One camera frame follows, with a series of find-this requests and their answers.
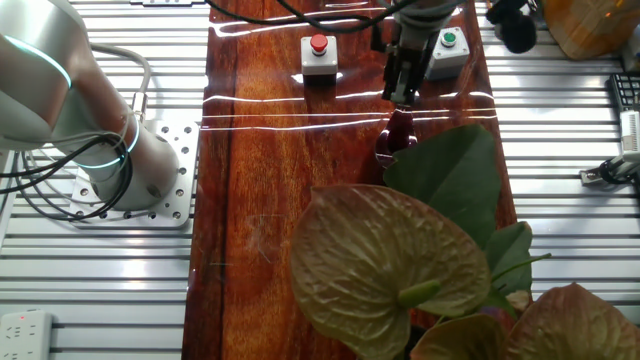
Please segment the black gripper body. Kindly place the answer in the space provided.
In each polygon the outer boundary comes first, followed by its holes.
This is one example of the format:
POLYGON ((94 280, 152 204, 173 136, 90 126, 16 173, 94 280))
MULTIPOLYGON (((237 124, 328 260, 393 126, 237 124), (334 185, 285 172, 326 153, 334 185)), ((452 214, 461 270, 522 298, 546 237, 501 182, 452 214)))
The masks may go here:
POLYGON ((415 70, 420 71, 422 84, 432 52, 433 47, 427 44, 424 45, 422 50, 416 50, 392 43, 386 48, 386 54, 388 55, 387 63, 397 62, 402 65, 402 68, 404 64, 411 64, 415 70))

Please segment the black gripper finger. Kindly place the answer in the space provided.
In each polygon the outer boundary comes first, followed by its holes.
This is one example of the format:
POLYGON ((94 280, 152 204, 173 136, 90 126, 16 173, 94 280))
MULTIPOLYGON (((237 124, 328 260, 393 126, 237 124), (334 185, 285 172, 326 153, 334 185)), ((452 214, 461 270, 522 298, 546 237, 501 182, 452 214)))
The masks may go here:
POLYGON ((399 81, 402 75, 402 65, 397 62, 388 62, 384 69, 383 80, 385 82, 382 98, 393 103, 401 103, 403 91, 399 90, 399 81))
POLYGON ((410 106, 415 102, 415 93, 420 88, 421 74, 411 64, 404 64, 401 70, 401 104, 410 106))

